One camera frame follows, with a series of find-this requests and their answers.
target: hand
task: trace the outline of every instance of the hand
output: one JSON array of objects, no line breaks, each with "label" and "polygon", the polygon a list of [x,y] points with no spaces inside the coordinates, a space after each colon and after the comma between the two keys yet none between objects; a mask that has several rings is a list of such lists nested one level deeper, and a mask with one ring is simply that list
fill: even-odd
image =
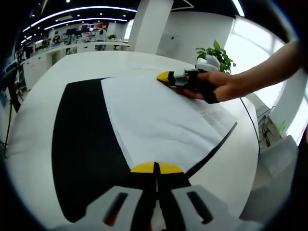
[{"label": "hand", "polygon": [[[240,97],[240,82],[237,76],[232,76],[223,72],[206,72],[198,74],[198,78],[203,81],[209,81],[217,86],[215,95],[219,102],[227,101]],[[178,94],[193,99],[204,100],[202,94],[189,89],[176,89]]]}]

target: ceiling light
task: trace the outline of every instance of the ceiling light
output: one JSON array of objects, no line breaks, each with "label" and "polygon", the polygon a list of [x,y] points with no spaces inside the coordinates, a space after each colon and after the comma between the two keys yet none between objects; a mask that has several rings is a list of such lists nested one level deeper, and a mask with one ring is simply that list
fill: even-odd
[{"label": "ceiling light", "polygon": [[83,18],[83,19],[76,19],[76,20],[72,20],[72,21],[58,23],[56,25],[49,26],[49,27],[45,28],[44,30],[48,30],[50,28],[53,28],[53,27],[56,27],[56,26],[60,26],[60,25],[66,24],[66,23],[74,23],[74,22],[87,21],[87,20],[111,20],[111,21],[117,20],[117,21],[127,22],[127,20],[119,19],[119,18]]},{"label": "ceiling light", "polygon": [[31,27],[28,26],[26,29],[23,30],[23,32],[25,32],[26,30],[29,30]]},{"label": "ceiling light", "polygon": [[232,0],[232,1],[233,1],[234,5],[235,5],[239,15],[242,16],[242,17],[245,17],[244,11],[243,11],[239,1],[238,0]]},{"label": "ceiling light", "polygon": [[57,16],[57,15],[60,15],[60,14],[63,14],[63,13],[68,13],[68,12],[72,12],[72,11],[79,11],[79,10],[87,10],[87,9],[115,9],[115,10],[123,10],[123,11],[131,11],[131,12],[137,12],[136,10],[133,10],[133,9],[129,9],[129,8],[123,8],[123,7],[115,7],[115,6],[85,6],[85,7],[78,7],[78,8],[73,8],[73,9],[69,9],[69,10],[65,10],[65,11],[61,11],[61,12],[58,12],[58,13],[54,13],[54,14],[51,14],[45,18],[42,18],[40,20],[38,20],[37,22],[33,23],[31,26],[35,26],[49,18],[52,18],[54,16]]}]

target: ceiling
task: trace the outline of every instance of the ceiling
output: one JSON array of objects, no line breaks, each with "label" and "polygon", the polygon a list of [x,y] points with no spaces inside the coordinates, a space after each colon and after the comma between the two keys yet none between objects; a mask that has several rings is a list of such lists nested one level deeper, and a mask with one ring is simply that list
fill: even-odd
[{"label": "ceiling", "polygon": [[[176,11],[197,11],[197,12],[207,12],[207,13],[216,13],[229,17],[235,17],[238,15],[237,9],[234,6],[232,0],[188,0],[192,4],[193,8],[186,8]],[[282,26],[280,26],[279,21],[274,16],[272,11],[266,6],[264,0],[239,0],[243,11],[245,13],[245,18],[256,22],[257,24],[267,28],[282,40],[286,41],[285,31]],[[22,29],[25,29],[30,24],[38,21],[41,18],[44,18],[53,13],[61,12],[68,9],[85,7],[85,6],[116,6],[123,8],[130,8],[133,10],[138,9],[140,0],[71,0],[69,3],[66,0],[41,0],[37,1],[35,8],[32,12],[29,12],[27,20],[24,20],[24,23],[21,25]],[[189,7],[184,0],[174,0],[173,9]],[[124,11],[124,10],[115,10],[115,9],[87,9],[73,11],[69,13],[64,13],[59,16],[55,16],[51,19],[41,22],[39,25],[27,30],[23,33],[23,36],[30,36],[33,34],[44,33],[44,28],[52,26],[54,24],[60,23],[55,20],[64,16],[72,16],[72,19],[75,20],[81,18],[93,18],[93,17],[106,17],[106,18],[117,18],[124,20],[131,20],[135,17],[135,12]]]}]

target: table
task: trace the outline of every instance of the table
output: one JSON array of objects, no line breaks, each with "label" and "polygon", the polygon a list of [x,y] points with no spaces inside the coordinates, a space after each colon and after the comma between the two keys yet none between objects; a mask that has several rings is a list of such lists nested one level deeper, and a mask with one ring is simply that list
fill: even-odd
[{"label": "table", "polygon": [[38,51],[33,56],[23,62],[26,87],[31,90],[37,81],[51,68],[57,61],[65,57],[66,49],[76,49],[77,53],[95,51],[97,45],[105,46],[107,51],[113,51],[114,46],[119,46],[120,50],[127,51],[130,45],[120,41],[107,42],[86,42],[70,45],[59,45],[49,49]]},{"label": "table", "polygon": [[[129,51],[86,52],[64,57],[37,82],[11,127],[5,164],[20,199],[42,225],[51,229],[70,223],[58,203],[51,166],[53,126],[66,85],[103,77],[157,76],[162,71],[179,68],[191,69],[193,65]],[[254,106],[243,100],[257,127]],[[238,124],[190,182],[215,194],[229,206],[232,215],[239,217],[253,185],[258,142],[241,101],[236,99],[221,105],[238,118]]]}]

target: potted plant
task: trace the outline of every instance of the potted plant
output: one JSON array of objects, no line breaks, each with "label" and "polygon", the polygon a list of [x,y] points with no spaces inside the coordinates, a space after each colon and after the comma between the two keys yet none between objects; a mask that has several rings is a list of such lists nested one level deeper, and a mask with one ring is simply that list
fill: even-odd
[{"label": "potted plant", "polygon": [[206,59],[205,56],[208,55],[213,55],[215,56],[218,61],[220,62],[220,72],[225,72],[231,74],[231,64],[233,66],[236,66],[234,61],[230,59],[227,56],[227,53],[224,49],[220,48],[219,43],[215,40],[214,41],[214,49],[213,48],[207,48],[204,49],[203,47],[196,48],[198,57],[197,58],[203,58]]},{"label": "potted plant", "polygon": [[116,35],[115,34],[113,34],[113,35],[110,35],[110,36],[108,36],[108,39],[116,39]]}]

